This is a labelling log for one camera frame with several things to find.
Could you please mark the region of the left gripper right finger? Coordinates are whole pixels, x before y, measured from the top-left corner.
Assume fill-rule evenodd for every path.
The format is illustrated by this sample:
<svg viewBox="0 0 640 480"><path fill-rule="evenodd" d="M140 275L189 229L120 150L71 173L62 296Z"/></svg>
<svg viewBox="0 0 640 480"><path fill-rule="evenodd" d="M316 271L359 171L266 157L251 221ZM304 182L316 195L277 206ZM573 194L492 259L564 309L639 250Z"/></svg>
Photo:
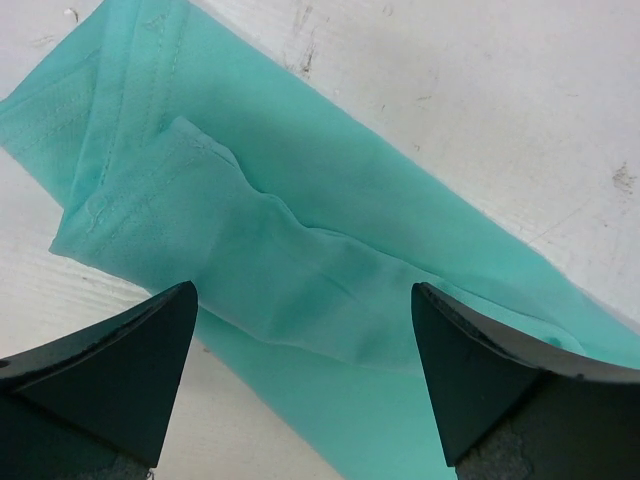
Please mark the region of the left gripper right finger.
<svg viewBox="0 0 640 480"><path fill-rule="evenodd" d="M411 291L445 461L460 479L635 479L639 373L575 354L441 290Z"/></svg>

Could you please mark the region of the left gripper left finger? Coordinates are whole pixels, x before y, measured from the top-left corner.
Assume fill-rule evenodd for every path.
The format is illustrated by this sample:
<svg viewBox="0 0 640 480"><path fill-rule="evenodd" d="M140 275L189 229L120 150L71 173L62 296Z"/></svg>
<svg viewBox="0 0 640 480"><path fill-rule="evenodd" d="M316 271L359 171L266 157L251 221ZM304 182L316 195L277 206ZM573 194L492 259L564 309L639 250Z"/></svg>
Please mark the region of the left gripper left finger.
<svg viewBox="0 0 640 480"><path fill-rule="evenodd" d="M177 284L1 361L4 479L148 479L159 462L198 310Z"/></svg>

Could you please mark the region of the mint green t-shirt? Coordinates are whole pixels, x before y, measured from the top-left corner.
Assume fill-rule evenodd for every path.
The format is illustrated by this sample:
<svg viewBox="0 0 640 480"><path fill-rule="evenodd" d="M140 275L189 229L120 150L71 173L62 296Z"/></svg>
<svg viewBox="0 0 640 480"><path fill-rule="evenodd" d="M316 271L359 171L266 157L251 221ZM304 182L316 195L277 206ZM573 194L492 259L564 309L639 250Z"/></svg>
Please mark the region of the mint green t-shirt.
<svg viewBox="0 0 640 480"><path fill-rule="evenodd" d="M411 320L428 282L635 367L545 258L189 1L104 1L1 103L62 207L53 253L159 292L348 479L450 479Z"/></svg>

